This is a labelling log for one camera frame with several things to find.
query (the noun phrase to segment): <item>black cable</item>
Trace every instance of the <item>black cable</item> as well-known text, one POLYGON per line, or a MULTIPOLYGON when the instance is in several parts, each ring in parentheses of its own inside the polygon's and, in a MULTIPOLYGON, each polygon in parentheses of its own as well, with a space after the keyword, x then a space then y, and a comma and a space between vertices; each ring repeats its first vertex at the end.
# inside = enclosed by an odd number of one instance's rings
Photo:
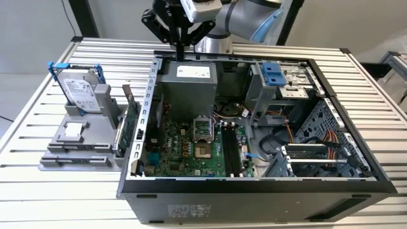
POLYGON ((75 29, 73 29, 73 25, 72 25, 71 19, 69 19, 69 17, 68 17, 68 13, 67 13, 67 8, 65 8, 64 0, 61 0, 61 3, 63 3, 63 7, 64 7, 64 12, 65 12, 67 19, 68 19, 71 28, 72 28, 72 30, 73 30, 73 35, 76 36, 76 32, 75 32, 75 29))
POLYGON ((259 146, 260 151, 261 151, 264 154, 268 154, 268 155, 275 155, 275 154, 277 154, 277 152, 269 152, 269 151, 267 151, 267 150, 263 148, 263 143, 264 143, 268 139, 272 139, 276 143, 279 143, 279 144, 283 145, 283 146, 288 144, 287 141, 281 140, 280 138, 277 138, 277 137, 275 136, 275 134, 276 134, 279 131, 284 130, 284 129, 285 129, 285 126, 277 126, 277 127, 275 127, 275 128, 272 129, 271 134, 265 135, 265 136, 260 139, 259 145, 257 145, 257 146, 259 146))
POLYGON ((7 118, 7 117, 3 117, 1 115, 0 115, 0 118, 5 119, 7 121, 11 121, 11 122, 13 123, 13 120, 12 120, 12 119, 9 119, 9 118, 7 118))

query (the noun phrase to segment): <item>label sticker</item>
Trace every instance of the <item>label sticker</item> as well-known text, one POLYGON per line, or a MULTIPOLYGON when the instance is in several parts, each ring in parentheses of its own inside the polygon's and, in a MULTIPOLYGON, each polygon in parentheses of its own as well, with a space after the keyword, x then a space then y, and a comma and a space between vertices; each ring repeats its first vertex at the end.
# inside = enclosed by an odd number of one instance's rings
POLYGON ((168 215, 172 218, 185 218, 185 217, 209 217, 211 212, 209 204, 169 204, 168 215))
POLYGON ((209 67, 203 66, 179 66, 176 68, 176 76, 187 78, 211 78, 209 67))
POLYGON ((244 118, 247 118, 247 115, 248 115, 248 110, 244 109, 244 111, 241 112, 241 116, 243 116, 244 118))
POLYGON ((65 79, 64 83, 68 88, 68 94, 75 101, 75 105, 88 112, 100 111, 89 82, 85 80, 65 79))

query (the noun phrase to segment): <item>cable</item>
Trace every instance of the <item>cable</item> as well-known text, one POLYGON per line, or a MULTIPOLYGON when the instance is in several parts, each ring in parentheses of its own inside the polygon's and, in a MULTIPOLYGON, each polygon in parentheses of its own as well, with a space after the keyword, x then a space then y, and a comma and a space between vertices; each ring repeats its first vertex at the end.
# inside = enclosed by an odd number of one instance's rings
POLYGON ((269 151, 267 151, 267 150, 263 148, 263 143, 264 143, 268 139, 275 140, 275 142, 279 143, 280 145, 287 145, 287 144, 288 144, 287 141, 279 139, 279 138, 275 136, 275 134, 276 134, 279 131, 284 130, 284 128, 285 128, 284 126, 277 126, 277 127, 275 127, 275 128, 272 129, 272 132, 271 132, 268 135, 265 135, 265 136, 260 139, 257 146, 259 146, 260 151, 261 151, 264 154, 268 154, 268 155, 275 155, 275 154, 277 154, 277 152, 269 152, 269 151))
POLYGON ((333 131, 332 131, 332 134, 335 137, 335 143, 339 143, 339 139, 337 139, 336 133, 333 131))
POLYGON ((71 19, 69 19, 69 17, 68 17, 68 13, 67 13, 67 8, 65 8, 64 0, 61 0, 61 3, 63 3, 63 7, 64 7, 64 12, 65 12, 67 19, 68 19, 71 28, 72 28, 72 30, 73 30, 73 35, 76 36, 76 32, 75 32, 75 29, 73 29, 73 25, 72 25, 71 19))
POLYGON ((287 132, 288 132, 288 142, 292 143, 293 142, 293 138, 292 138, 292 134, 291 134, 291 130, 289 130, 289 125, 288 125, 288 116, 285 119, 285 127, 287 127, 287 132))
POLYGON ((233 119, 233 118, 240 118, 240 116, 224 116, 221 114, 219 114, 216 111, 213 111, 213 114, 223 119, 233 119))
POLYGON ((1 115, 0 115, 0 118, 3 118, 3 119, 7 120, 7 121, 11 121, 11 122, 13 123, 13 120, 12 120, 12 119, 9 119, 9 118, 7 118, 7 117, 3 117, 1 115))

